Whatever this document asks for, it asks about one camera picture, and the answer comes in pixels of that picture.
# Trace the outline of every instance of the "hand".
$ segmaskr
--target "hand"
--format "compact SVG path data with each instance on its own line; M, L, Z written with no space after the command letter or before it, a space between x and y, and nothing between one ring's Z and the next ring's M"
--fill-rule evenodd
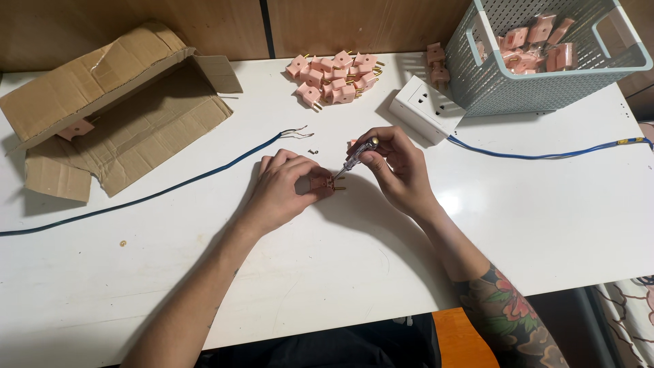
M353 154L370 137L377 137L379 146L375 151L361 153L359 160L375 174L382 193L395 208L414 220L428 219L438 202L429 185L422 150L413 145L400 127L392 126L368 130L347 154Z
M274 157L263 156L259 179L239 224L261 237L289 222L310 204L331 196L330 188L295 193L295 182L305 175L330 177L332 173L315 161L280 149Z

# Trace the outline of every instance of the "white table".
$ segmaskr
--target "white table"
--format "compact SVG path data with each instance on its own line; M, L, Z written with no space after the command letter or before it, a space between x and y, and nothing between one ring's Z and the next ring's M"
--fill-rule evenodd
M308 124L304 131L315 133L281 139L221 174L143 204L0 238L0 366L120 362L148 315L243 204L262 155L283 147L336 171L347 142L373 126L399 124L424 148L437 198L523 294L654 273L654 155L647 145L540 161L494 158L448 141L429 147L387 110L412 73L424 75L421 54L379 59L387 65L375 88L320 113L295 97L297 86L283 73L288 60L233 63L246 92L225 96L232 117L114 198L94 180L86 206L22 189L22 154L0 158L0 230L13 230L160 191L284 129ZM4 75L0 95L36 75ZM536 155L641 133L613 84L555 113L464 119L456 136L485 149ZM15 142L1 114L0 140L5 149ZM357 166L339 185L347 190L256 245L205 348L457 305L426 237L388 204L368 169Z

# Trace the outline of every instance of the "power outlet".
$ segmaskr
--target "power outlet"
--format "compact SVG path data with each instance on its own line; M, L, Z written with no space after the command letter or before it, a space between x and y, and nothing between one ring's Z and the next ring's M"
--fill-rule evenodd
M395 96L389 110L434 145L449 137L466 114L416 76Z

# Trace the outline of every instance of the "gray-blue plastic basket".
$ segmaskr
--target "gray-blue plastic basket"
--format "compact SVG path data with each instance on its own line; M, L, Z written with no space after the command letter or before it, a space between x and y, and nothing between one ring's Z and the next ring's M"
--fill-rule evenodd
M527 26L538 14L575 20L564 42L576 43L579 67L573 71L514 75L504 66L494 36ZM609 16L627 49L611 56L597 32ZM476 41L488 54L481 62ZM454 101L466 116L550 111L634 73L649 70L652 59L616 0L473 0L445 49Z

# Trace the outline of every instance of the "black pants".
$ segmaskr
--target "black pants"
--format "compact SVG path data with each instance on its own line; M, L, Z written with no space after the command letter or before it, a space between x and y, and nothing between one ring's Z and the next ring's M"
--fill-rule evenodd
M411 326L386 320L227 346L204 352L196 368L440 368L431 313L411 319Z

